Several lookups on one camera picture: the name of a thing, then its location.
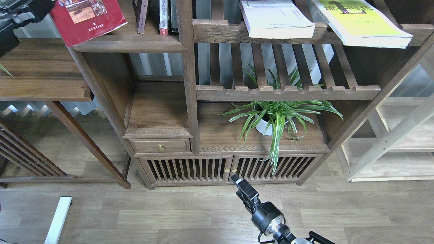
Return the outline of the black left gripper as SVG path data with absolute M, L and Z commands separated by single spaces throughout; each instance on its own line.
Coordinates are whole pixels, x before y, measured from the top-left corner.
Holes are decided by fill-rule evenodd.
M 39 23 L 54 6 L 54 0 L 5 0 L 0 5 L 1 32 Z

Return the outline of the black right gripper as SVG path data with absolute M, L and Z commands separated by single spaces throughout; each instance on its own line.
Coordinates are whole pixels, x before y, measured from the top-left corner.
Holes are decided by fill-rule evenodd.
M 237 174 L 231 176 L 231 181 L 238 187 L 236 195 L 251 213 L 251 221 L 265 235 L 273 234 L 285 225 L 283 213 L 271 202 L 260 202 L 259 193 L 247 181 L 242 180 Z

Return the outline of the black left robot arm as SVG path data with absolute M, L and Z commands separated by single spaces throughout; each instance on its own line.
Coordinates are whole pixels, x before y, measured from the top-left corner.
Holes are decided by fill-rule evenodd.
M 15 29 L 41 22 L 54 6 L 54 0 L 6 0 L 1 3 L 0 56 L 20 43 L 14 34 Z

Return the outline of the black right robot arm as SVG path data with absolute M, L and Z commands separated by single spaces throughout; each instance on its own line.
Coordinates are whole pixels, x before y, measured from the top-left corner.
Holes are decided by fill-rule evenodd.
M 285 224 L 283 213 L 271 202 L 260 202 L 259 193 L 245 179 L 240 179 L 237 174 L 231 176 L 231 181 L 237 185 L 236 195 L 251 213 L 251 221 L 259 229 L 258 242 L 262 235 L 273 235 L 273 239 L 265 241 L 265 244 L 332 244 L 333 242 L 323 236 L 310 231 L 307 238 L 296 238 Z

